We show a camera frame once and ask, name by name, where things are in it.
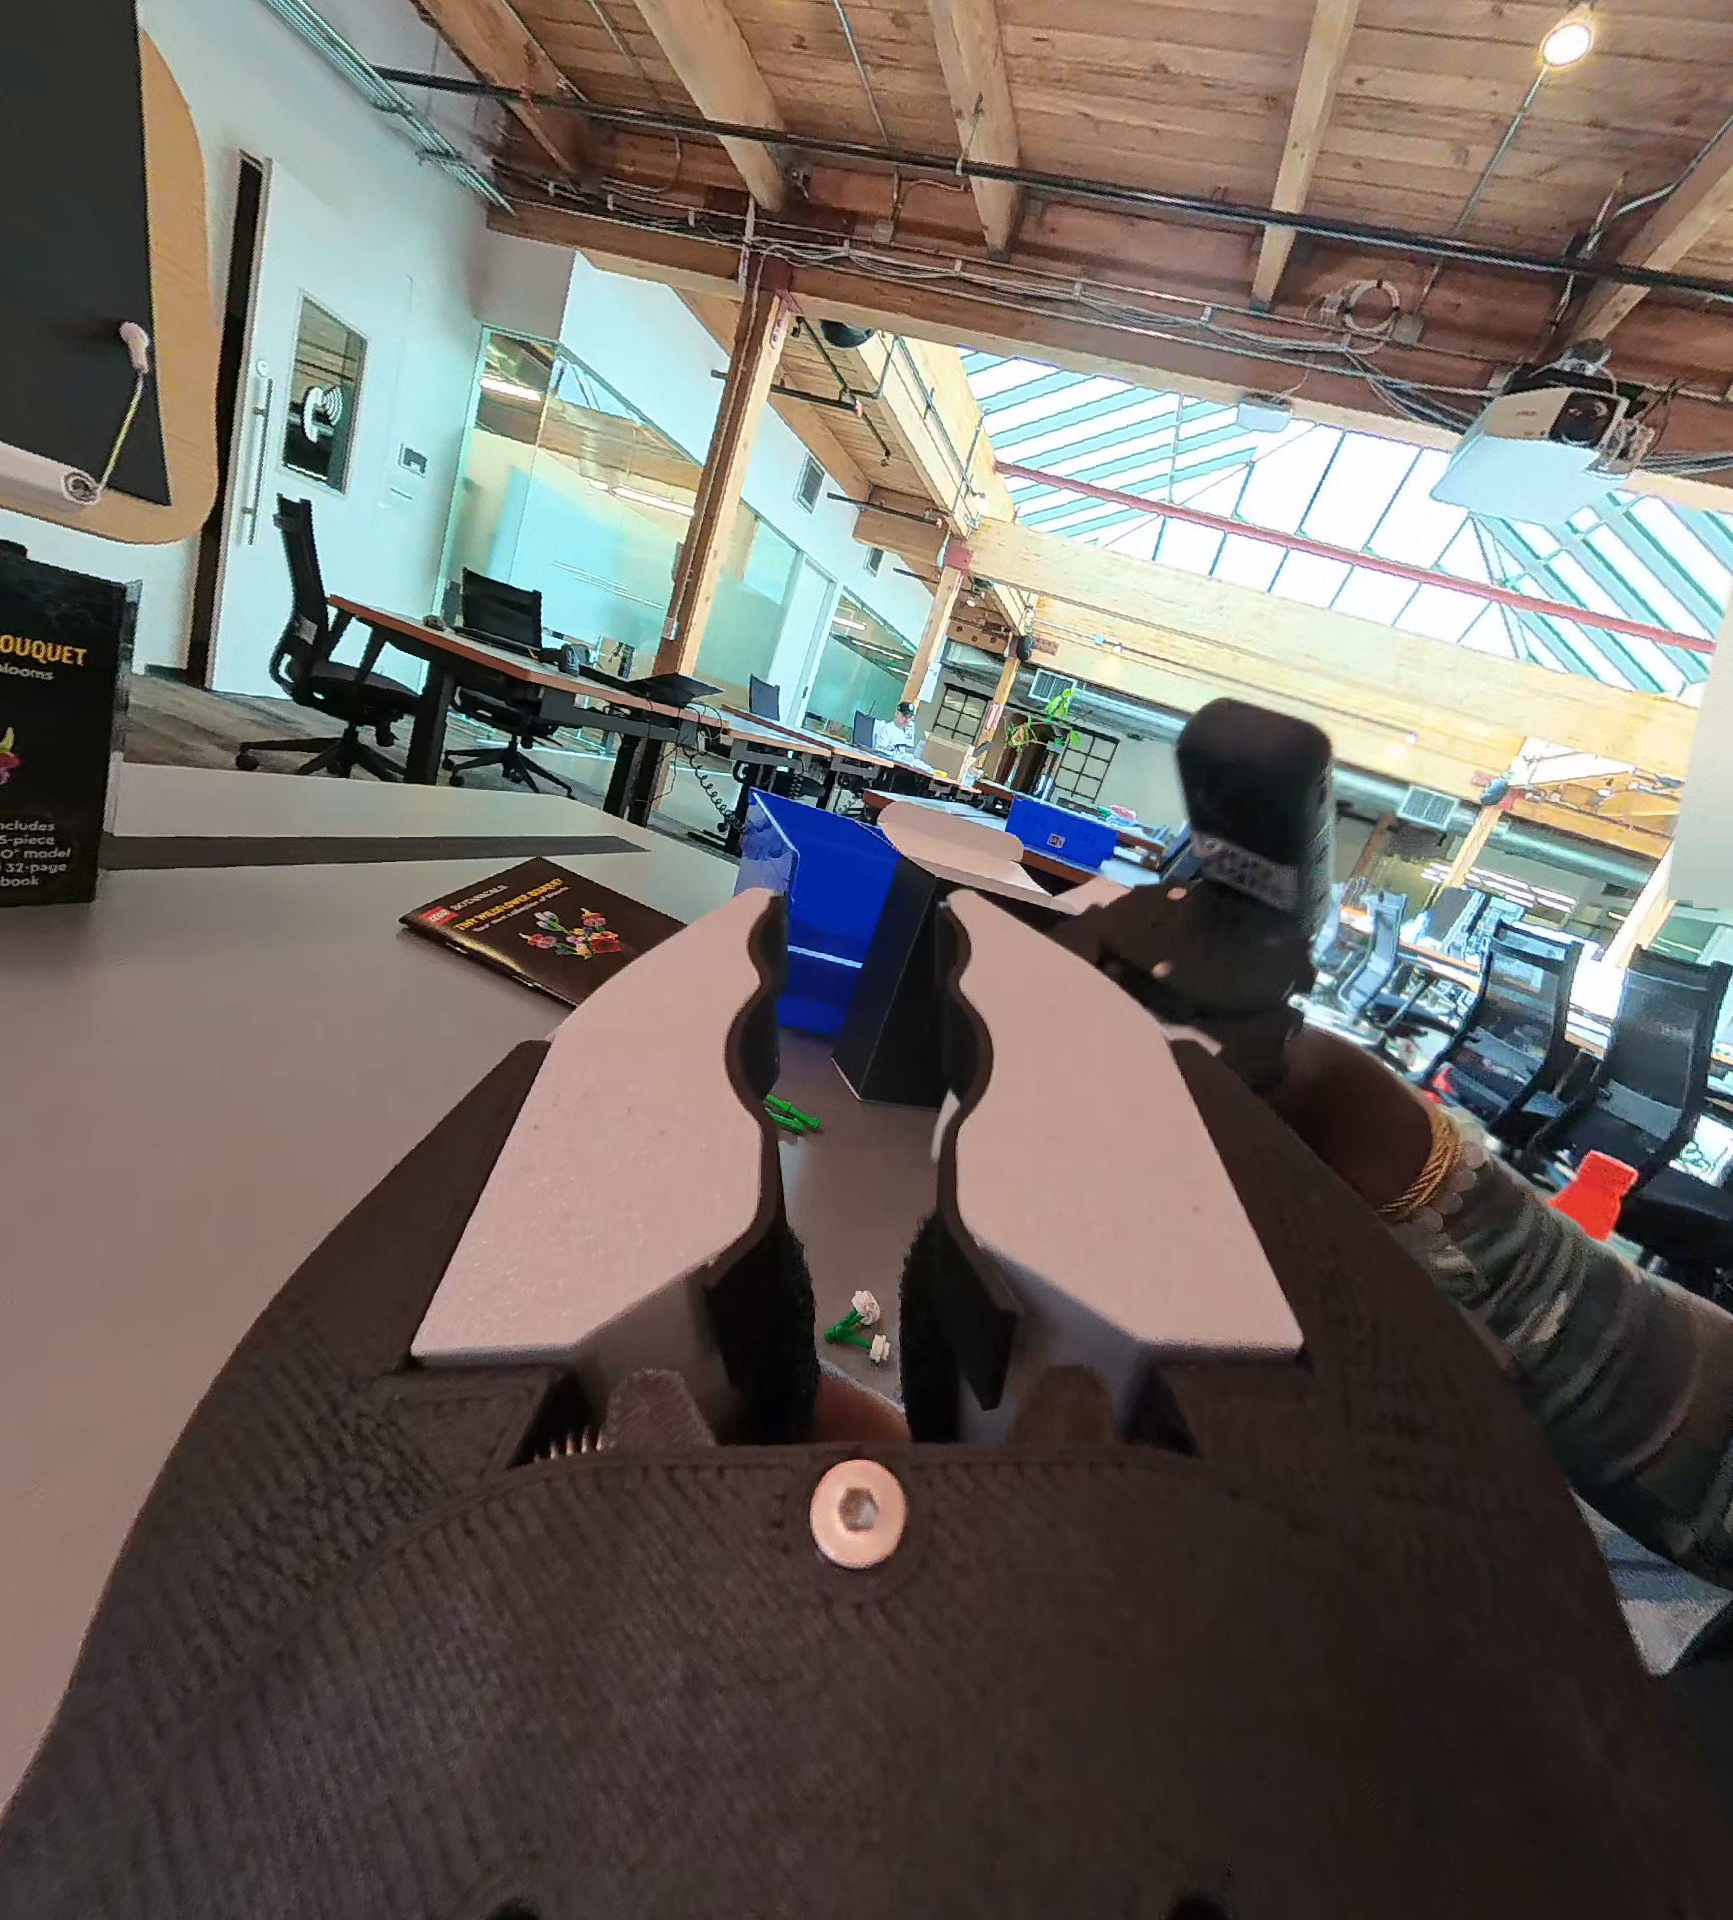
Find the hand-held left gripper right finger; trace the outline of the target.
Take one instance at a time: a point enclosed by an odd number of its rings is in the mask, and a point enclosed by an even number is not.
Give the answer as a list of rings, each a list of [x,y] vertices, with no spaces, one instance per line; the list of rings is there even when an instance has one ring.
[[[1173,1040],[983,895],[939,914],[939,1191],[899,1285],[919,1445],[1134,1436],[1168,1368],[1308,1342]]]

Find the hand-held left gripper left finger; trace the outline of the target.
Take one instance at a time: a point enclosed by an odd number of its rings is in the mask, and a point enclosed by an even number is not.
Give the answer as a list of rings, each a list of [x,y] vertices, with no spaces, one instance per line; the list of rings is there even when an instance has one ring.
[[[604,1446],[648,1372],[706,1439],[812,1439],[815,1298],[765,1107],[785,970],[785,902],[745,890],[551,1037],[409,1349],[455,1385],[543,1385],[522,1449]]]

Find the person's right forearm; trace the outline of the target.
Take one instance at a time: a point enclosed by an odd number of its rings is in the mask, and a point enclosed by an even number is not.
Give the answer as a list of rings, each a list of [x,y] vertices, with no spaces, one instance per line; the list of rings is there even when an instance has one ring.
[[[1634,1267],[1478,1138],[1394,1234],[1493,1345],[1574,1492],[1733,1589],[1733,1314]]]

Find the black desk mat strip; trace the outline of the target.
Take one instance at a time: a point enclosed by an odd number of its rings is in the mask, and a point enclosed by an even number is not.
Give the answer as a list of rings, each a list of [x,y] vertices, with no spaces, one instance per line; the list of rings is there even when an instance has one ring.
[[[398,865],[455,858],[568,858],[642,855],[648,845],[614,832],[468,832],[468,836],[114,836],[101,852],[102,872],[177,872],[287,865]]]

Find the grey desk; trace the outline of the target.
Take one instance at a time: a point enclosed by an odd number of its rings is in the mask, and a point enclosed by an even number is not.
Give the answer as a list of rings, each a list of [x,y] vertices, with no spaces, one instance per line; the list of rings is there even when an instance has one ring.
[[[393,872],[0,914],[0,1916],[975,1916],[833,1449],[406,1355],[568,1009]]]

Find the long wooden office desk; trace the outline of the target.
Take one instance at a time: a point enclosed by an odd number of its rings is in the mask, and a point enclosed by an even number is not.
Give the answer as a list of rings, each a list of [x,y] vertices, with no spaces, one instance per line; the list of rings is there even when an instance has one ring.
[[[330,595],[329,606],[359,623],[372,640],[393,645],[423,664],[402,762],[402,778],[414,784],[441,780],[448,717],[461,677],[535,690],[540,695],[539,725],[545,730],[614,737],[620,748],[602,808],[636,825],[649,820],[664,752],[698,750],[710,732],[710,718],[696,708],[667,706],[630,690],[556,673],[540,661],[520,658],[461,632],[430,627],[343,595]]]

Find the person's right hand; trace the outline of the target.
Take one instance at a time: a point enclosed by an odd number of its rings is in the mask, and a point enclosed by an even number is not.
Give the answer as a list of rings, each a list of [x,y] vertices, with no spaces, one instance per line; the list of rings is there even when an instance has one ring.
[[[1384,1219],[1435,1209],[1466,1148],[1435,1103],[1392,1069],[1325,1032],[1300,1029],[1267,1103]]]

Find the blue bin white label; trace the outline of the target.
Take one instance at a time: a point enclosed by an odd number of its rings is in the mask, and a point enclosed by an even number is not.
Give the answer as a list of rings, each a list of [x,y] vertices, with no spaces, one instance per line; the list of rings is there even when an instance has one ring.
[[[1016,795],[1006,832],[1022,850],[1081,872],[1100,872],[1118,850],[1118,831],[1092,813]]]

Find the dark flower instruction booklet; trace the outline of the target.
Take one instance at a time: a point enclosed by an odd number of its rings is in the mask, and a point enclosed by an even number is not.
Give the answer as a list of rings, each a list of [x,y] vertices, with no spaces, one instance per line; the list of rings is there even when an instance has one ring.
[[[684,924],[548,858],[526,858],[404,912],[401,925],[530,991],[581,1006]]]

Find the black box white flaps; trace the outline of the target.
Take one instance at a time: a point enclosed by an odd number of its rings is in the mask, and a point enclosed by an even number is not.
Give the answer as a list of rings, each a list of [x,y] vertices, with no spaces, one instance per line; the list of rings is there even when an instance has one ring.
[[[1023,925],[1052,930],[1122,900],[1127,884],[1083,872],[1049,890],[1014,832],[949,806],[896,799],[878,812],[878,831],[896,869],[833,1064],[864,1101],[935,1112],[947,1089],[946,900],[967,890]]]

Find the potted green plant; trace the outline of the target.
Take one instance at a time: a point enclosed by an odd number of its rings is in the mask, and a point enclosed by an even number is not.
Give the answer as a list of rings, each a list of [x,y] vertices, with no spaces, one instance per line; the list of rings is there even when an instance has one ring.
[[[1039,717],[1023,717],[1006,727],[1006,768],[1000,783],[1030,799],[1055,793],[1061,758],[1072,744],[1072,706],[1078,683],[1065,683],[1044,699]]]

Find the black office chair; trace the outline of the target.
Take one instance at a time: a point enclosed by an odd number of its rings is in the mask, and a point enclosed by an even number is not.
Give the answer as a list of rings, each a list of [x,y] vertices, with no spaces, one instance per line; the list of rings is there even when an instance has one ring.
[[[1478,995],[1419,1085],[1443,1107],[1482,1123],[1509,1148],[1559,1113],[1584,945],[1565,933],[1505,924],[1482,957]]]
[[[1561,1161],[1600,1152],[1635,1173],[1617,1234],[1654,1261],[1681,1261],[1688,1244],[1733,1226],[1733,1190],[1674,1166],[1701,1117],[1731,985],[1724,960],[1635,953],[1600,1069],[1547,1138]]]
[[[268,673],[286,696],[340,724],[326,740],[245,740],[233,752],[239,771],[259,771],[267,752],[307,752],[299,776],[329,774],[351,778],[357,771],[374,780],[401,783],[402,767],[391,756],[395,725],[411,721],[420,695],[378,673],[378,640],[370,640],[359,664],[336,658],[351,625],[351,612],[334,614],[320,564],[312,501],[282,494],[277,531],[293,587],[293,608],[268,658]]]
[[[458,630],[504,656],[543,664],[543,595],[499,582],[472,567],[459,579]],[[555,727],[543,717],[545,690],[517,683],[504,673],[461,670],[453,708],[467,721],[502,736],[498,750],[446,752],[442,768],[451,784],[461,788],[464,776],[495,768],[499,778],[539,793],[543,783],[572,796],[572,784],[529,756],[530,748],[551,740]]]

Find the large blue storage bin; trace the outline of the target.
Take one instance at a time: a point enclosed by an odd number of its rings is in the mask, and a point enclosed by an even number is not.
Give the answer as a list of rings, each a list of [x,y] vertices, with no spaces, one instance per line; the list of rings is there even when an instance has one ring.
[[[784,1028],[839,1037],[898,865],[899,852],[866,824],[771,793],[749,796],[733,890],[785,900]]]

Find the black flower set box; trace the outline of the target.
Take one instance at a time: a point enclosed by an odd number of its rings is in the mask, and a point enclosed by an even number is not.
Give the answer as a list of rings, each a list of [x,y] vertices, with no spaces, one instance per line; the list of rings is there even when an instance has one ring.
[[[0,909],[96,897],[139,599],[0,541]]]

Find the black wood-framed board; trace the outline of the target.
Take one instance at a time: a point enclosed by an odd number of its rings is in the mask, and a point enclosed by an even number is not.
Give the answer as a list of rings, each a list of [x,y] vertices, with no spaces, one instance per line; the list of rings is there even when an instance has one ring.
[[[197,536],[220,492],[209,237],[197,131],[135,4],[0,3],[0,443],[98,474],[133,394],[117,329],[154,341],[104,500],[28,518]]]

